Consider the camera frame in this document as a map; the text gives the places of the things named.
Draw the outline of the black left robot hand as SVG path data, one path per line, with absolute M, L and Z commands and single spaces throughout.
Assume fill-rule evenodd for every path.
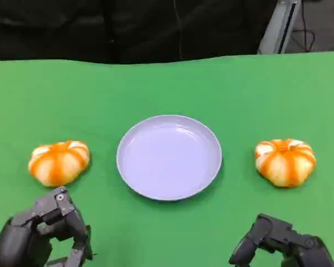
M 51 239 L 73 239 L 69 256 L 50 260 Z M 83 266 L 93 258 L 91 226 L 64 186 L 9 218 L 0 232 L 0 266 Z

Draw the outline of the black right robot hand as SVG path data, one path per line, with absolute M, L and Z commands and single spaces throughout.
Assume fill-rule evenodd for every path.
M 329 266 L 334 260 L 321 238 L 300 234 L 293 225 L 275 217 L 258 214 L 229 258 L 234 266 L 250 266 L 257 249 L 281 253 L 281 266 Z

